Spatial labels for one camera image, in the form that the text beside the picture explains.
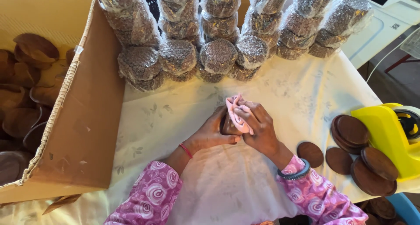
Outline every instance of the woman's right hand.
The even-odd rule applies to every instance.
[[[254,114],[253,116],[234,108],[234,112],[254,130],[254,135],[249,133],[242,135],[244,142],[267,156],[280,170],[284,169],[293,157],[293,153],[277,140],[273,119],[259,103],[246,101],[244,105]]]

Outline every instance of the pink cloth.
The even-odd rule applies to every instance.
[[[295,174],[304,167],[295,155],[282,173]],[[364,225],[368,219],[347,196],[313,169],[301,179],[284,180],[277,176],[277,181],[300,212],[314,220],[314,225]],[[133,185],[129,198],[104,224],[164,225],[181,187],[182,181],[174,169],[152,161]]]
[[[237,94],[230,98],[226,98],[226,106],[228,107],[228,113],[232,119],[232,123],[240,132],[254,135],[254,130],[248,125],[248,123],[244,121],[241,117],[239,117],[237,114],[235,114],[234,112],[234,108],[239,108],[254,116],[252,111],[247,106],[240,105],[240,103],[238,104],[239,101],[244,102],[244,99],[242,98],[242,94]]]

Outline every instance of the blue bangle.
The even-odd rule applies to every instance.
[[[291,175],[285,175],[285,174],[281,173],[280,169],[277,169],[277,174],[280,177],[282,177],[286,180],[297,180],[297,179],[301,179],[302,177],[306,176],[309,173],[309,171],[311,170],[311,166],[309,165],[309,162],[306,159],[302,159],[302,158],[300,158],[300,159],[303,161],[303,163],[305,163],[305,168],[302,171],[300,171],[299,173],[291,174]]]

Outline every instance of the white machine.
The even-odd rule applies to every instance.
[[[372,22],[341,49],[358,69],[412,25],[420,23],[420,0],[369,0]]]

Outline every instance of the tape roll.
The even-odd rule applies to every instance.
[[[420,141],[420,109],[412,106],[396,106],[392,108],[398,116],[402,129],[407,136],[408,142]]]

